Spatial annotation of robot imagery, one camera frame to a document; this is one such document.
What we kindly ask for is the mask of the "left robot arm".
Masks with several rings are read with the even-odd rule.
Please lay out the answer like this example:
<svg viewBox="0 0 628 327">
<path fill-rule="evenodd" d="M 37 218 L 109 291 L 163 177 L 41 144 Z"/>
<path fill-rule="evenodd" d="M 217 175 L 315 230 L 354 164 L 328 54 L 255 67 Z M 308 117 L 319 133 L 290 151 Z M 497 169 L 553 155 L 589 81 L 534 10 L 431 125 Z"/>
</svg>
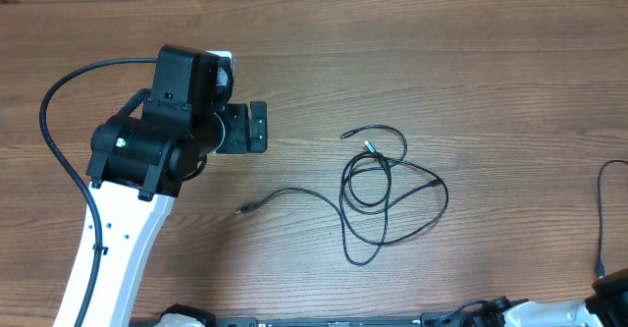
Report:
<svg viewBox="0 0 628 327">
<path fill-rule="evenodd" d="M 263 153 L 267 105 L 232 104 L 229 51 L 163 46 L 151 87 L 94 131 L 84 183 L 39 118 L 44 139 L 87 202 L 57 326 L 127 326 L 150 251 L 184 182 L 210 154 Z"/>
</svg>

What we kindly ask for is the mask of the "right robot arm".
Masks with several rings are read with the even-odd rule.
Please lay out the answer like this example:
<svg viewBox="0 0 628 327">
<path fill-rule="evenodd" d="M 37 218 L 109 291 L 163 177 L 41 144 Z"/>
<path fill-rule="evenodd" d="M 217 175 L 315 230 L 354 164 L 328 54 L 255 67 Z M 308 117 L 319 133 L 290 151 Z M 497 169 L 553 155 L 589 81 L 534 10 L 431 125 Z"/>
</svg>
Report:
<svg viewBox="0 0 628 327">
<path fill-rule="evenodd" d="M 627 327 L 627 269 L 593 283 L 584 300 L 508 304 L 497 300 L 461 321 L 464 327 Z"/>
</svg>

